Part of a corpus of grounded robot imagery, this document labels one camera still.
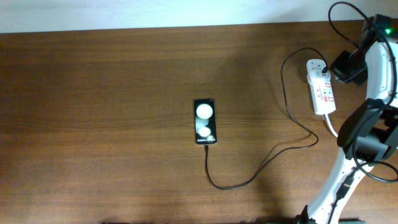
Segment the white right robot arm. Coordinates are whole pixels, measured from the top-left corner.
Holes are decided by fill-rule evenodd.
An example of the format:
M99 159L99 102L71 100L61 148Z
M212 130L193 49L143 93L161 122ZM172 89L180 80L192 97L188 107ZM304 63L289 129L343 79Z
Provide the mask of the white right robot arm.
M362 179L397 150L397 33L391 18L366 18L355 46L354 52L343 51L327 72L312 60L307 63L317 113L326 115L320 107L333 101L331 74L343 83L367 84L367 94L338 132L338 155L324 186L294 223L338 223Z

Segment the black smartphone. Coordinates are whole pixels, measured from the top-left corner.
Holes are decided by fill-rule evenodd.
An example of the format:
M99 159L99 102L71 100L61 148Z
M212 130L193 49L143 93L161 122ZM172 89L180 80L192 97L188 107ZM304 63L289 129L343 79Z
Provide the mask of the black smartphone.
M196 144L216 144L216 110L214 99L197 99L193 101L195 117Z

